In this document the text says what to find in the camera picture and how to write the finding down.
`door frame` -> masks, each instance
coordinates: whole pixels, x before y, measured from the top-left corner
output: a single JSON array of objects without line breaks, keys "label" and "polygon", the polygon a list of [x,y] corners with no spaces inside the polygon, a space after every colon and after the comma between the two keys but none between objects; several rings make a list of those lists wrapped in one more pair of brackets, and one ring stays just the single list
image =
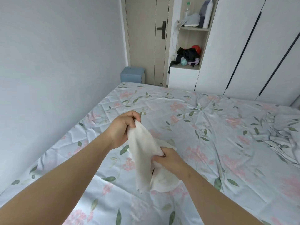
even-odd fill
[{"label": "door frame", "polygon": [[[125,30],[125,50],[126,50],[126,54],[127,54],[128,66],[131,66],[125,0],[121,0],[121,6],[122,6],[122,18],[123,18],[124,30]],[[167,37],[166,37],[166,51],[165,51],[165,65],[164,65],[164,70],[163,70],[163,87],[166,86],[166,82],[167,82],[168,62],[169,62],[169,49],[170,49],[171,29],[172,29],[172,17],[173,17],[173,7],[174,7],[174,0],[169,0],[168,23],[167,23]]]}]

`door handle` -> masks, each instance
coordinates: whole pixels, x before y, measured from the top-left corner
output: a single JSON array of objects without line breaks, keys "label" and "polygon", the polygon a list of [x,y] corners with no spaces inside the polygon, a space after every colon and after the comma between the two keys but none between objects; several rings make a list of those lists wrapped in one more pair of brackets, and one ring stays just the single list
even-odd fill
[{"label": "door handle", "polygon": [[163,30],[161,39],[165,39],[166,36],[166,21],[163,21],[163,27],[157,27],[156,30]]}]

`hand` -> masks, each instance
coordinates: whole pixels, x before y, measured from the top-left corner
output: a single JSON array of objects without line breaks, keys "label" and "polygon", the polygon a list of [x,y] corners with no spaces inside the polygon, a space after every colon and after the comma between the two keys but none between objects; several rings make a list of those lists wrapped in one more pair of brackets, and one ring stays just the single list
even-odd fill
[{"label": "hand", "polygon": [[178,153],[170,147],[160,147],[163,153],[166,155],[153,156],[152,160],[163,165],[168,171],[175,174],[178,179],[182,180],[189,172],[191,168],[183,159],[178,155]]},{"label": "hand", "polygon": [[136,111],[128,111],[116,117],[104,131],[104,134],[110,138],[111,149],[120,147],[128,140],[127,127],[135,128],[134,119],[141,122],[140,114]]}]

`person's left arm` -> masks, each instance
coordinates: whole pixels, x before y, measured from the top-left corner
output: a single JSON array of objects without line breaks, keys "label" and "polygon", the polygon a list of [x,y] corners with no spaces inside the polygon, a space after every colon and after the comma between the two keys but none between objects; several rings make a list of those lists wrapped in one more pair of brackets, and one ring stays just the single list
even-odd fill
[{"label": "person's left arm", "polygon": [[76,155],[18,193],[2,208],[2,225],[62,224],[78,203],[108,152],[127,141],[127,126],[141,121],[135,111],[118,116]]}]

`blue stool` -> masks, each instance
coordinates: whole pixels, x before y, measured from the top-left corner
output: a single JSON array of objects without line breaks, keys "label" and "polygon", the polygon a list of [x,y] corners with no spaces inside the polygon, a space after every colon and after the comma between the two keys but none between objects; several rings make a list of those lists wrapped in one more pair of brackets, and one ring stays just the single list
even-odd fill
[{"label": "blue stool", "polygon": [[145,83],[145,69],[142,67],[125,67],[121,72],[121,83],[133,82],[133,83]]}]

